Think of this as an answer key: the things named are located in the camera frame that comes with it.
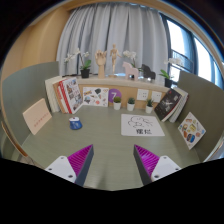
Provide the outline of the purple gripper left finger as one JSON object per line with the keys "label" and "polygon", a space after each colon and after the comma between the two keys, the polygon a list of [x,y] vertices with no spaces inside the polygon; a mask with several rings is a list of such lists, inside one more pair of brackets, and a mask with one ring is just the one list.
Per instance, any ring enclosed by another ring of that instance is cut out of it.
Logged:
{"label": "purple gripper left finger", "polygon": [[46,171],[83,186],[94,155],[93,145],[86,146],[70,156],[59,156]]}

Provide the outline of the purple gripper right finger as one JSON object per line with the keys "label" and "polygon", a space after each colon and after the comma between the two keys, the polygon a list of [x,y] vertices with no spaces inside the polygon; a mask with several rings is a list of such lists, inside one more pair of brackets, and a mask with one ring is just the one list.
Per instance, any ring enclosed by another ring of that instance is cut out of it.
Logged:
{"label": "purple gripper right finger", "polygon": [[139,145],[134,145],[133,154],[143,185],[180,170],[180,167],[167,155],[159,157]]}

